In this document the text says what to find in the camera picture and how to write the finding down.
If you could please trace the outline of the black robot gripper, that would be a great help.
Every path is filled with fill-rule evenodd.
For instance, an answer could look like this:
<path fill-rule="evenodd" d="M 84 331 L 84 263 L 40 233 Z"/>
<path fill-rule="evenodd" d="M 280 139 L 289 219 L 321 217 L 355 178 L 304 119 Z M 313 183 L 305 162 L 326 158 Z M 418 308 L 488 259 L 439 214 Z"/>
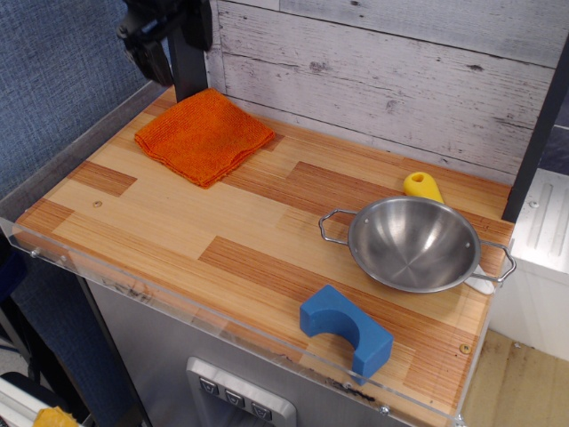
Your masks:
<path fill-rule="evenodd" d="M 161 86 L 173 85 L 163 40 L 176 29 L 192 47 L 207 52 L 212 47 L 212 9 L 207 0 L 124 1 L 127 11 L 116 34 L 131 52 L 142 75 Z"/>

